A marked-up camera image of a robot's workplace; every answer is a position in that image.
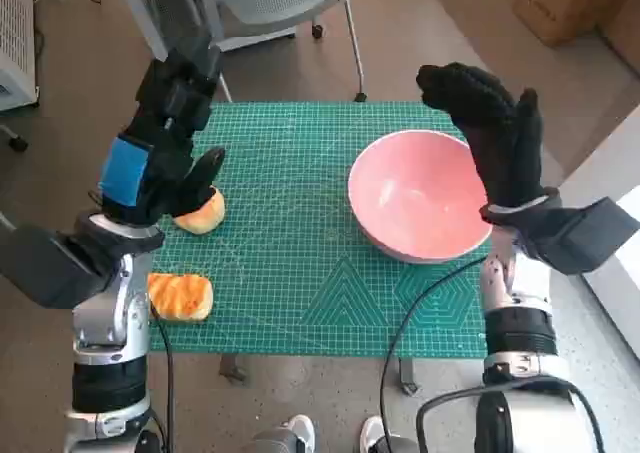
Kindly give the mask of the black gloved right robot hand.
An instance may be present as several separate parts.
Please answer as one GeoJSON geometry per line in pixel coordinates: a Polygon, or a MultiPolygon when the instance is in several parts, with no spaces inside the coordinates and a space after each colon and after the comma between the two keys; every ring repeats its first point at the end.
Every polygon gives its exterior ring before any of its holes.
{"type": "Polygon", "coordinates": [[[534,89],[515,99],[496,76],[457,62],[421,66],[416,83],[423,103],[447,113],[464,135],[491,204],[515,208],[545,194],[534,89]]]}

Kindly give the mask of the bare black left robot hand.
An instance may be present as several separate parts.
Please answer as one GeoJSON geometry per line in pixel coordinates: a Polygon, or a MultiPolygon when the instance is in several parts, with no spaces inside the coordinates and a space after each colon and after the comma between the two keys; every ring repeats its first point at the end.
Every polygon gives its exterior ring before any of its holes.
{"type": "Polygon", "coordinates": [[[197,210],[220,169],[224,150],[193,160],[193,136],[203,130],[220,74],[213,46],[172,50],[153,60],[136,93],[130,124],[112,142],[99,181],[101,212],[110,220],[152,226],[165,214],[197,210]]]}

